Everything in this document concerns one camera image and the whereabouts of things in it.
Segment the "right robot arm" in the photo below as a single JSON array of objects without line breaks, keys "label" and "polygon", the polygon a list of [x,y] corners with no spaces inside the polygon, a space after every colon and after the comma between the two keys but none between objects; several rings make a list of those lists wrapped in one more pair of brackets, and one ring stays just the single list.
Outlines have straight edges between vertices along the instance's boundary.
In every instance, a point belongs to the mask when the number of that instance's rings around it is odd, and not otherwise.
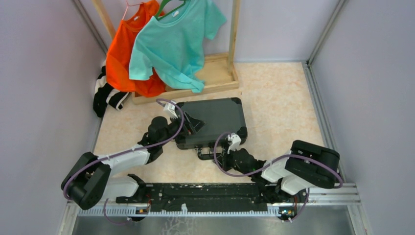
[{"label": "right robot arm", "polygon": [[295,140],[285,154],[267,161],[257,160],[245,148],[231,150],[228,145],[213,157],[225,173],[233,169],[238,177],[249,177],[262,186],[275,183],[276,197],[282,202],[311,186],[332,189],[343,183],[337,172],[340,154],[305,141]]}]

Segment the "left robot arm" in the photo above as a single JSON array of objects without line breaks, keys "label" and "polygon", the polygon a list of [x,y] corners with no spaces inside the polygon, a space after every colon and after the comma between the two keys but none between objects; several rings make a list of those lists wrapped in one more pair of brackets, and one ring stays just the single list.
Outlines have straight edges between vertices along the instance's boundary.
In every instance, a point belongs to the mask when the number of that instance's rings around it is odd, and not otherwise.
[{"label": "left robot arm", "polygon": [[155,117],[141,141],[132,148],[113,154],[95,155],[86,152],[81,155],[68,175],[62,181],[64,197],[75,202],[81,209],[88,210],[102,199],[130,198],[142,202],[147,195],[145,187],[137,176],[116,175],[135,166],[154,162],[162,153],[162,147],[176,139],[183,139],[198,133],[206,122],[191,117]]}]

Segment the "black poker set case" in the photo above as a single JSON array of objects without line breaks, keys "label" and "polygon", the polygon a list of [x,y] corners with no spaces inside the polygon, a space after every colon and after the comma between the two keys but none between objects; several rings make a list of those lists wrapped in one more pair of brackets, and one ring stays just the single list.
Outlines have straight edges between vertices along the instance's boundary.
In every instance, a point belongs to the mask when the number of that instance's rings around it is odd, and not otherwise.
[{"label": "black poker set case", "polygon": [[180,150],[208,147],[211,150],[217,138],[224,132],[236,133],[242,144],[248,137],[248,129],[243,112],[242,100],[238,97],[179,102],[183,113],[206,122],[196,134],[176,137]]}]

